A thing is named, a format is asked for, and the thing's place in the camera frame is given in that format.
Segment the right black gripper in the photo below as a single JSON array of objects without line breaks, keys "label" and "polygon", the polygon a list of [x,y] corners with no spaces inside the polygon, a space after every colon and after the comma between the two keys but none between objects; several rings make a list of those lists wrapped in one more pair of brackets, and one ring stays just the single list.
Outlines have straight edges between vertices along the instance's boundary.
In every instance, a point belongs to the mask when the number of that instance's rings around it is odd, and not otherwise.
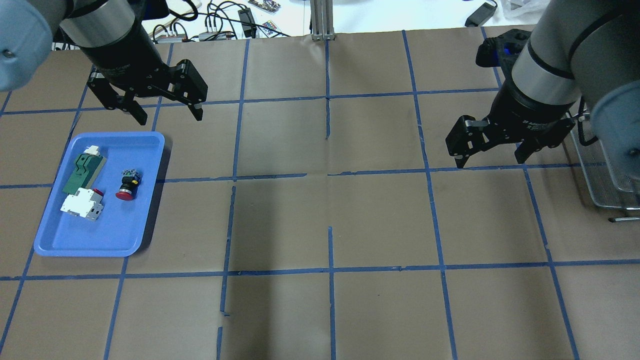
[{"label": "right black gripper", "polygon": [[576,100],[567,104],[546,104],[520,91],[514,82],[505,82],[494,98],[489,114],[482,120],[462,115],[446,135],[448,154],[462,169],[469,158],[479,152],[522,141],[515,150],[515,160],[525,164],[542,147],[556,147],[569,134],[563,116]]}]

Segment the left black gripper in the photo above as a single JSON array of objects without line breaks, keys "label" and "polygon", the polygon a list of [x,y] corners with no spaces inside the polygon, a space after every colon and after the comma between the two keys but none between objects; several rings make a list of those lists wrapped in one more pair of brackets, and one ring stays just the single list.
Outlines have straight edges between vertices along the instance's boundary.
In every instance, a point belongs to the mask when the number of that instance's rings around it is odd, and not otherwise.
[{"label": "left black gripper", "polygon": [[[147,113],[134,95],[163,96],[186,105],[195,120],[202,121],[208,95],[204,78],[189,59],[168,67],[140,22],[114,43],[85,48],[85,55],[97,70],[87,78],[87,88],[105,109],[121,110],[144,126]],[[119,95],[114,88],[125,93]]]}]

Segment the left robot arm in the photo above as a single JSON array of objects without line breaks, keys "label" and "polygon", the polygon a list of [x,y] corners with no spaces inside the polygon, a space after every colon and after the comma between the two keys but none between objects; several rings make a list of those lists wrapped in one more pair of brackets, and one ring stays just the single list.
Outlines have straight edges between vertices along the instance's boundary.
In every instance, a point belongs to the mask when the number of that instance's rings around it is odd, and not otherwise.
[{"label": "left robot arm", "polygon": [[169,9],[164,0],[3,0],[1,2],[0,88],[24,87],[51,52],[57,33],[93,64],[87,88],[108,110],[130,114],[140,125],[147,113],[138,99],[163,97],[186,105],[197,121],[208,94],[195,65],[183,59],[169,66],[143,27],[143,21],[191,13]]}]

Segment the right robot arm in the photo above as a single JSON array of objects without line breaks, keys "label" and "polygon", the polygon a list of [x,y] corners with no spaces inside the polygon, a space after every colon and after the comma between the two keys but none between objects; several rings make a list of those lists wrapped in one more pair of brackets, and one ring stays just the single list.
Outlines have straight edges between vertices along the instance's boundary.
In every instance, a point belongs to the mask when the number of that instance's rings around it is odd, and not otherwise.
[{"label": "right robot arm", "polygon": [[478,46],[475,63],[502,69],[489,114],[460,116],[446,136],[458,168],[478,152],[518,144],[523,164],[562,143],[583,100],[590,129],[611,164],[639,178],[639,2],[551,0],[535,28],[508,30]]}]

